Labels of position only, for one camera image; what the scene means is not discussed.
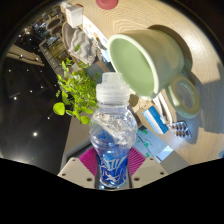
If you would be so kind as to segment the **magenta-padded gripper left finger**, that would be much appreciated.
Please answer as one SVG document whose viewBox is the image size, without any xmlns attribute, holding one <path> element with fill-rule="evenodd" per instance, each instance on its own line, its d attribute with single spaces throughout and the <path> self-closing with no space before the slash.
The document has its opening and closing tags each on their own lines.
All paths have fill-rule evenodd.
<svg viewBox="0 0 224 224">
<path fill-rule="evenodd" d="M 96 152 L 91 147 L 79 158 L 70 158 L 58 176 L 81 187 L 94 189 L 97 170 Z"/>
</svg>

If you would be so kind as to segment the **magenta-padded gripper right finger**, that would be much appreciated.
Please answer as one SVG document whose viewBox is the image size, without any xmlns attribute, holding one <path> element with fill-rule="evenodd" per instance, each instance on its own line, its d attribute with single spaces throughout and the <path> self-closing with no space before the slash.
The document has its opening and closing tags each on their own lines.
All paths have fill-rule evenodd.
<svg viewBox="0 0 224 224">
<path fill-rule="evenodd" d="M 154 157 L 146 157 L 134 147 L 128 155 L 128 173 L 132 188 L 146 186 L 168 175 Z"/>
</svg>

